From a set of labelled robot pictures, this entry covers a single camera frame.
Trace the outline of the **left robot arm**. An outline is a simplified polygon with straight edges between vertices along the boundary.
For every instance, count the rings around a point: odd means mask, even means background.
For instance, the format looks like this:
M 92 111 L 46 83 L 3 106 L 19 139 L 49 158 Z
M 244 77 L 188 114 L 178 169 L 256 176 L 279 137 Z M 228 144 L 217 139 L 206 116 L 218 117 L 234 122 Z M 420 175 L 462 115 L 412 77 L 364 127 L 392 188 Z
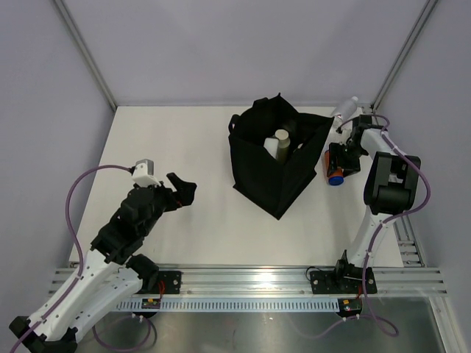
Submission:
M 165 213 L 189 206 L 196 183 L 167 175 L 170 188 L 147 172 L 131 168 L 134 185 L 120 207 L 79 253 L 79 267 L 36 312 L 9 325 L 16 346 L 30 352 L 74 352 L 95 324 L 131 295 L 150 293 L 159 284 L 159 268 L 137 254 L 144 239 Z

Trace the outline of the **orange bottle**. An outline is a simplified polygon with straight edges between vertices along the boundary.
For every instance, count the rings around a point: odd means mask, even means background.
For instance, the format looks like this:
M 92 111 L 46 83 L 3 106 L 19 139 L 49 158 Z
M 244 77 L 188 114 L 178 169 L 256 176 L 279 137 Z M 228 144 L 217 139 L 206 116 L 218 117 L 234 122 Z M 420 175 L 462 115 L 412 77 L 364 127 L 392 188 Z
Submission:
M 324 160 L 327 183 L 330 186 L 340 186 L 344 182 L 344 174 L 338 165 L 336 154 L 327 150 L 324 153 Z

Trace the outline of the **white bottle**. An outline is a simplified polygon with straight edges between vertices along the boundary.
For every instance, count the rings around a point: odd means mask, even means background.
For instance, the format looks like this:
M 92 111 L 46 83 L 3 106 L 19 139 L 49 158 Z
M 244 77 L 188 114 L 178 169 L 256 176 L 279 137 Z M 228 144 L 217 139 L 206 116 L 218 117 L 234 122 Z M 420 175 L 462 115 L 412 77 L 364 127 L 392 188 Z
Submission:
M 279 160 L 280 156 L 280 140 L 276 137 L 266 138 L 263 147 L 275 160 Z

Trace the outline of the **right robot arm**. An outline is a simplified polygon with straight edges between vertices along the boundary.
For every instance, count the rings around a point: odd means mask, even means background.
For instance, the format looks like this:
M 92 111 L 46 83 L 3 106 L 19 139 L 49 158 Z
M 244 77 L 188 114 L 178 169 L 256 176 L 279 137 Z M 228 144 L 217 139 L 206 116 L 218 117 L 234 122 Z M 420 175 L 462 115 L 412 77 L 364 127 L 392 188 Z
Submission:
M 327 287 L 340 293 L 363 292 L 372 280 L 375 253 L 396 218 L 411 212 L 419 179 L 420 158 L 406 155 L 389 139 L 389 120 L 376 124 L 375 116 L 359 115 L 350 120 L 352 129 L 345 142 L 328 145 L 325 167 L 330 185 L 361 171 L 360 159 L 372 159 L 363 200 L 363 221 L 350 246 L 326 276 Z

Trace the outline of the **green bottle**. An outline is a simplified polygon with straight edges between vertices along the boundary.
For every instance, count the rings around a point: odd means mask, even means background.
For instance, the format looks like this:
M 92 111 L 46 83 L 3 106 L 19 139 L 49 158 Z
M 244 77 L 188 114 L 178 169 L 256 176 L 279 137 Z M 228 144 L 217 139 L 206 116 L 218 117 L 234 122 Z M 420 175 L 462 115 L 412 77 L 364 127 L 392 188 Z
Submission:
M 302 143 L 299 144 L 297 147 L 294 148 L 293 153 L 296 153 L 296 152 L 299 151 L 301 148 L 302 148 Z
M 277 160 L 280 163 L 285 163 L 291 143 L 289 132 L 285 129 L 278 129 L 275 132 L 275 137 L 278 139 Z

